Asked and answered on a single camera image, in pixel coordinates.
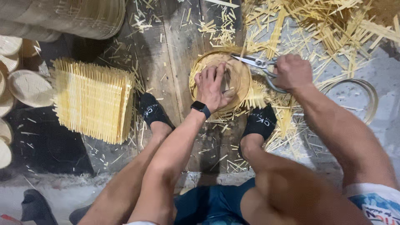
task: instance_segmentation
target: smartwatch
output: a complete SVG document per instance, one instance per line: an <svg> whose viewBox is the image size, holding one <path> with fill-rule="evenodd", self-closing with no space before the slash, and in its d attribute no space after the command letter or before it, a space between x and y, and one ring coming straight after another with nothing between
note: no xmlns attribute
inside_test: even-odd
<svg viewBox="0 0 400 225"><path fill-rule="evenodd" d="M206 119L208 119L211 116L211 112L210 110L207 108L206 104L199 102L199 101L195 101L190 108L194 108L197 111L200 111L202 113L204 113L206 115Z"/></svg>

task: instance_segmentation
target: calvin klein sock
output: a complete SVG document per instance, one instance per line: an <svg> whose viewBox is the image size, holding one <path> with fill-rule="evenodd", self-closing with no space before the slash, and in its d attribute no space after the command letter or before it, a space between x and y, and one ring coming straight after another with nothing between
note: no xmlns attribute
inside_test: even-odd
<svg viewBox="0 0 400 225"><path fill-rule="evenodd" d="M167 117L162 111L161 105L152 94L144 93L140 96L139 111L149 127L152 122L160 121L173 128L172 124L168 122Z"/></svg>
<svg viewBox="0 0 400 225"><path fill-rule="evenodd" d="M260 134L264 138L264 141L272 134L276 125L276 117L271 104L268 104L265 108L253 109L247 117L246 128L244 129L242 138L248 134Z"/></svg>

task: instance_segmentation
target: right hand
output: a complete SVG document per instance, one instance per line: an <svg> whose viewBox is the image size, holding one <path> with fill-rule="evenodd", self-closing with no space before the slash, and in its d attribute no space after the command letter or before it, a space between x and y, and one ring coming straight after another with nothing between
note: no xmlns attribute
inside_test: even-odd
<svg viewBox="0 0 400 225"><path fill-rule="evenodd" d="M302 60L299 55L281 55L274 73L277 78L273 83L289 93L294 93L304 88L314 87L312 83L311 64L308 60Z"/></svg>

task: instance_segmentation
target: ck logo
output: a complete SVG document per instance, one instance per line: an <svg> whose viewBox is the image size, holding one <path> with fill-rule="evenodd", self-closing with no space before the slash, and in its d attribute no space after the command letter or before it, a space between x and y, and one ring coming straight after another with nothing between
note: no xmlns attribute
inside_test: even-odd
<svg viewBox="0 0 400 225"><path fill-rule="evenodd" d="M146 118L149 116L149 113L152 113L153 109L149 108L146 112L144 112L144 115L146 116Z"/></svg>
<svg viewBox="0 0 400 225"><path fill-rule="evenodd" d="M257 122L264 123L266 126L270 125L270 122L267 120L267 118L262 119L262 118L259 117L258 119L259 120Z"/></svg>
<svg viewBox="0 0 400 225"><path fill-rule="evenodd" d="M144 115L146 116L146 118L149 116L150 113L153 112L153 108L156 107L157 104L152 104L150 106L147 107L146 112L144 112Z"/></svg>

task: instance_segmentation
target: scissor handle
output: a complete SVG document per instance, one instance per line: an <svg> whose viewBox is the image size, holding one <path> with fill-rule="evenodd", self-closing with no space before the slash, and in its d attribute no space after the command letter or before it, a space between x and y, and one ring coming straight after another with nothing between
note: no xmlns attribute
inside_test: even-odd
<svg viewBox="0 0 400 225"><path fill-rule="evenodd" d="M267 63L267 65L268 65L268 66L269 66L269 65L274 65L274 66L276 66L276 58L273 58L272 61L269 61L269 62ZM279 92L279 93L282 93L282 94L287 94L287 93L288 93L287 91L285 91L285 90L283 90L283 89L281 89L281 88L278 88L277 86L275 86L275 85L272 83L272 80L270 79L270 76L271 76L272 78L276 78L276 77L277 77L276 74L274 74L274 73L268 71L268 69L263 69L262 71L264 71L264 73L267 74L267 76L265 76L265 78L267 79L268 85L269 85L273 90L275 90L275 91L277 91L277 92Z"/></svg>

